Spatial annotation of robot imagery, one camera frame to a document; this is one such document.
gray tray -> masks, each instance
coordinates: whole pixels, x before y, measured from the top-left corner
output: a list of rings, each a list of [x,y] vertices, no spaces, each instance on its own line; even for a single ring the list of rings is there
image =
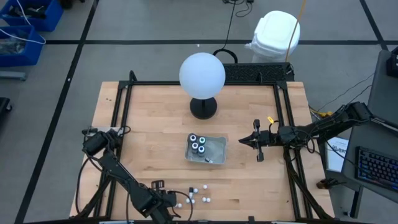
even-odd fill
[[[204,162],[209,163],[205,159],[206,157],[211,159],[213,163],[211,164],[224,164],[226,160],[226,138],[225,137],[208,137],[208,136],[199,136],[197,135],[197,139],[200,137],[206,138],[205,147],[205,155],[200,157],[198,154],[192,152],[192,144],[189,141],[189,134],[187,136],[187,149],[185,150],[185,158],[189,161],[194,162]]]

blue bin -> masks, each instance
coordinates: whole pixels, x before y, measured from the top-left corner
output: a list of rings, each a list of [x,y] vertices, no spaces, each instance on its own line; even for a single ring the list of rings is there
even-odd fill
[[[27,18],[32,26],[35,27],[37,31],[54,31],[55,27],[60,20],[63,9],[59,4],[58,0],[19,0],[20,4],[25,6],[28,2],[30,3],[38,3],[48,6],[45,12],[45,19],[38,18]],[[8,16],[7,13],[10,10],[10,7],[19,7],[17,0],[8,0],[6,5],[0,11],[0,18],[4,19],[10,26],[24,26],[28,25],[23,17],[12,17]]]
[[[15,26],[15,27],[0,27],[9,34],[18,34],[18,31],[23,31],[29,34],[29,40],[43,42],[41,36],[35,31],[32,26]],[[0,39],[10,38],[8,35],[0,32]],[[19,54],[5,54],[0,55],[0,67],[35,65],[39,60],[43,45],[33,42],[26,42],[24,50]]]

lamp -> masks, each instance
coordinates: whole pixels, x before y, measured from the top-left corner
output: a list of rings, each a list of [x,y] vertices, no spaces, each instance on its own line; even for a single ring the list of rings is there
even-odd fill
[[[214,96],[221,91],[224,82],[224,66],[212,54],[193,54],[181,65],[180,84],[192,97],[191,113],[198,119],[208,119],[216,113]]]

wooden tabletop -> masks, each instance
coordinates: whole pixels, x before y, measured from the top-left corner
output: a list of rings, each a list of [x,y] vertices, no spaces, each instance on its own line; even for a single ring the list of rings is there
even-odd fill
[[[113,113],[118,82],[104,82],[99,93],[92,125],[109,126]],[[295,125],[311,123],[303,83],[288,83]],[[188,193],[189,187],[199,189],[194,195],[192,220],[294,220],[286,166],[281,147],[263,147],[264,161],[256,162],[257,151],[238,143],[238,139],[253,132],[252,123],[260,119],[267,129],[267,117],[277,119],[275,98],[271,86],[224,86],[216,97],[218,110],[208,120],[194,118],[189,109],[191,98],[180,86],[133,86],[127,125],[131,132],[124,137],[121,163],[139,181],[150,186],[153,180],[165,180],[166,189]],[[287,122],[283,93],[280,91],[284,120]],[[273,125],[272,132],[277,131]],[[224,136],[228,140],[224,165],[199,164],[184,156],[187,135]],[[328,190],[317,189],[316,183],[325,178],[318,154],[301,150],[305,176],[310,192],[324,210],[334,217]],[[96,189],[100,173],[88,163],[80,182],[80,209],[87,204]],[[302,195],[297,188],[301,215],[304,217]],[[127,192],[118,184],[112,219],[126,218]],[[202,197],[210,197],[203,203]],[[104,214],[108,193],[104,194],[101,214]],[[182,208],[176,212],[186,220],[190,206],[177,196]],[[72,206],[71,215],[75,215]],[[130,219],[142,220],[132,205]]]

yellow label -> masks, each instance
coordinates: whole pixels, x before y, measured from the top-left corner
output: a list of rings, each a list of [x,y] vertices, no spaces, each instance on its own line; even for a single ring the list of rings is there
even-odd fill
[[[270,116],[268,116],[268,120],[271,124],[274,124],[274,120]]]

